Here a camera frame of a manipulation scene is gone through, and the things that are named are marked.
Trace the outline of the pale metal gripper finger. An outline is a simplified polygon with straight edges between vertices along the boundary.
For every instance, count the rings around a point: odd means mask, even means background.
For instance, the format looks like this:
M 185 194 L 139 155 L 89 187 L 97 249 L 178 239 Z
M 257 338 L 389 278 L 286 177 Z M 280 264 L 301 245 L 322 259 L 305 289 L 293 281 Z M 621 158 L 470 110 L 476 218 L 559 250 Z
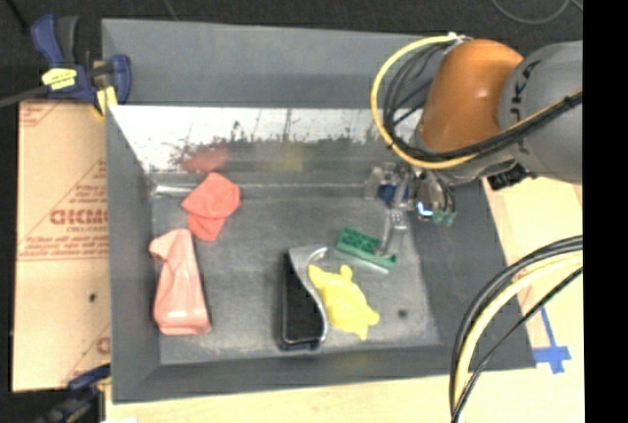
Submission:
M 384 229 L 382 234 L 382 241 L 378 248 L 378 255 L 381 257 L 387 257 L 389 254 L 389 248 L 393 238 L 393 233 L 396 229 L 398 215 L 393 209 L 387 212 L 387 216 L 384 222 Z
M 391 213 L 390 254 L 399 259 L 403 250 L 404 240 L 408 233 L 406 213 L 394 210 Z

